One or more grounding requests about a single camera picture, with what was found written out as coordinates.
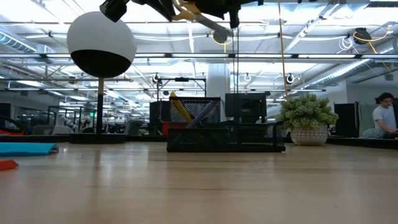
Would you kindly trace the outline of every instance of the computer monitor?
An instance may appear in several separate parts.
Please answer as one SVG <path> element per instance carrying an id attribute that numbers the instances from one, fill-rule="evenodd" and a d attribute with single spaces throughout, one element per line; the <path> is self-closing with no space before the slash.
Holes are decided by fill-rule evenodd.
<path id="1" fill-rule="evenodd" d="M 257 118 L 267 116 L 266 93 L 226 93 L 225 116 Z"/>

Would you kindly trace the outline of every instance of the green plant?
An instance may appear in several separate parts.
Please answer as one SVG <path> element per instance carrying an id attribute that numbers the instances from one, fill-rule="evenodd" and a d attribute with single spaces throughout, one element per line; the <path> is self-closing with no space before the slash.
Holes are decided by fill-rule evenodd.
<path id="1" fill-rule="evenodd" d="M 338 115 L 327 106 L 328 98 L 318 99 L 314 94 L 306 94 L 298 98 L 289 98 L 281 102 L 280 115 L 277 121 L 283 121 L 287 127 L 312 127 L 322 124 L 336 124 Z"/>

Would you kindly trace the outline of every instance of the black cable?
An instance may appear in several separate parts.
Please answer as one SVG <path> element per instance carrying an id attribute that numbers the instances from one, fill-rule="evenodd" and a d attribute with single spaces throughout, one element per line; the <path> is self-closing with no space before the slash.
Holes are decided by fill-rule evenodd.
<path id="1" fill-rule="evenodd" d="M 240 27 L 238 27 L 238 31 L 236 33 L 236 38 L 237 38 L 236 42 L 238 44 L 238 48 L 237 48 L 236 54 L 235 54 L 235 56 L 236 56 L 236 74 L 237 74 L 237 76 L 236 76 L 236 97 L 235 97 L 236 104 L 237 104 L 236 111 L 235 111 L 236 114 L 237 114 L 238 109 L 242 110 L 241 108 L 239 108 L 239 30 L 240 30 Z"/>
<path id="2" fill-rule="evenodd" d="M 232 74 L 233 74 L 233 83 L 234 83 L 234 94 L 235 94 L 235 39 L 234 39 L 234 32 L 232 32 L 232 54 L 233 54 L 233 58 L 232 58 Z M 236 98 L 234 97 L 234 121 L 237 120 L 238 114 L 236 113 Z"/>

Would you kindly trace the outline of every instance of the white plant pot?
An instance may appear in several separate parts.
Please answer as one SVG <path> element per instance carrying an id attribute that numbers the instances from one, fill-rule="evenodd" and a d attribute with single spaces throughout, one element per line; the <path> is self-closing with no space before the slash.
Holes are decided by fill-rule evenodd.
<path id="1" fill-rule="evenodd" d="M 290 134 L 292 141 L 302 146 L 320 146 L 328 139 L 328 130 L 325 125 L 310 127 L 294 127 Z"/>

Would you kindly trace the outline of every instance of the man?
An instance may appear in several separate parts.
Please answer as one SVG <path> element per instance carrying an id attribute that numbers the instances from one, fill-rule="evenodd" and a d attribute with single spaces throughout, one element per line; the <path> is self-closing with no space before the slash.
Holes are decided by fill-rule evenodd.
<path id="1" fill-rule="evenodd" d="M 391 93 L 383 93 L 379 96 L 380 105 L 373 111 L 374 129 L 364 131 L 364 138 L 384 138 L 386 133 L 398 134 L 392 107 L 393 98 Z"/>

